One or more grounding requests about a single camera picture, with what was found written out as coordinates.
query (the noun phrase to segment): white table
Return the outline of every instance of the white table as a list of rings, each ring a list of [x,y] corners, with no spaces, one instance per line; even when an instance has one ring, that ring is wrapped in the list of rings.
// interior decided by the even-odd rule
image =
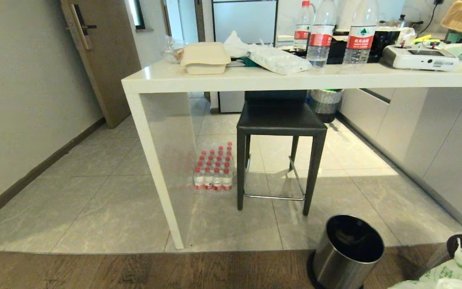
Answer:
[[[343,73],[341,65],[328,65],[293,75],[258,67],[188,75],[178,64],[160,61],[126,77],[122,85],[170,234],[176,248],[183,249],[196,193],[191,176],[197,157],[187,92],[462,87],[462,62],[453,73],[404,71],[372,63],[361,73]]]

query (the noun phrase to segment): black bar stool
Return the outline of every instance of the black bar stool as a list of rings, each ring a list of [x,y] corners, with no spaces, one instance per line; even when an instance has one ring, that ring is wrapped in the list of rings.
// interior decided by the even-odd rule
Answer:
[[[271,90],[245,92],[245,104],[237,128],[237,174],[238,174],[238,210],[243,208],[243,196],[264,199],[287,199],[304,201],[303,214],[310,211],[313,190],[317,181],[318,167],[322,158],[327,127],[320,121],[306,104],[307,90]],[[300,136],[313,137],[311,147],[310,168],[306,193],[301,188],[302,198],[252,195],[245,192],[246,173],[249,170],[251,135],[292,136],[292,153],[290,154],[290,170],[295,169],[295,154]]]

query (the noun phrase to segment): door handle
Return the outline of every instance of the door handle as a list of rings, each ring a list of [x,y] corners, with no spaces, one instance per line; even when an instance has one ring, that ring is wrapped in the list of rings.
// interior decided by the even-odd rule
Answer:
[[[86,50],[92,49],[92,43],[90,42],[90,38],[88,37],[88,29],[93,29],[97,28],[96,25],[85,25],[85,22],[83,21],[83,16],[81,15],[81,11],[79,10],[79,6],[77,4],[71,4],[70,5],[72,15],[74,16],[74,22],[79,34],[79,37],[81,38],[81,42],[83,43],[83,47]]]

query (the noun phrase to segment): cooking pot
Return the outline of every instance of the cooking pot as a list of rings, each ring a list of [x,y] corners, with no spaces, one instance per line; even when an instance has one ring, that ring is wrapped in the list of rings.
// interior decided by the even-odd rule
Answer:
[[[379,23],[382,23],[383,26],[390,26],[390,27],[412,27],[414,28],[417,25],[423,24],[423,21],[418,21],[418,22],[412,22],[412,21],[407,21],[405,20],[405,15],[400,15],[400,19],[398,21],[379,21]]]

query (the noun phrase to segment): black trash can rim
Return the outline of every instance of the black trash can rim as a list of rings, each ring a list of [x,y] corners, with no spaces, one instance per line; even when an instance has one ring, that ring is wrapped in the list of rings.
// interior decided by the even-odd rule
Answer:
[[[329,237],[329,234],[328,234],[328,226],[329,226],[329,222],[332,221],[334,218],[337,218],[337,217],[342,217],[342,216],[345,216],[345,217],[349,217],[349,218],[354,218],[358,221],[362,221],[363,223],[365,223],[365,225],[367,225],[370,229],[372,229],[372,231],[374,233],[377,234],[377,236],[379,237],[380,239],[380,242],[381,242],[381,245],[383,246],[383,251],[382,253],[379,255],[379,258],[376,258],[375,260],[371,261],[371,262],[363,262],[363,261],[358,261],[358,260],[355,260],[353,258],[350,258],[349,256],[345,255],[343,252],[341,252],[338,248],[336,248],[335,244],[332,243],[332,240],[330,239]],[[372,225],[370,225],[368,222],[366,222],[365,220],[361,219],[361,218],[358,218],[357,216],[353,216],[353,215],[349,215],[349,214],[338,214],[338,215],[334,215],[332,217],[330,217],[327,222],[326,222],[326,234],[329,238],[329,243],[330,245],[335,249],[335,251],[337,251],[340,255],[344,256],[345,258],[351,260],[351,261],[354,261],[354,262],[357,262],[357,263],[361,263],[361,264],[373,264],[373,263],[376,263],[376,262],[379,262],[379,260],[381,260],[381,258],[383,258],[384,254],[385,254],[385,242],[383,240],[383,238],[381,237],[381,235],[379,234],[379,232],[374,228],[372,227]]]

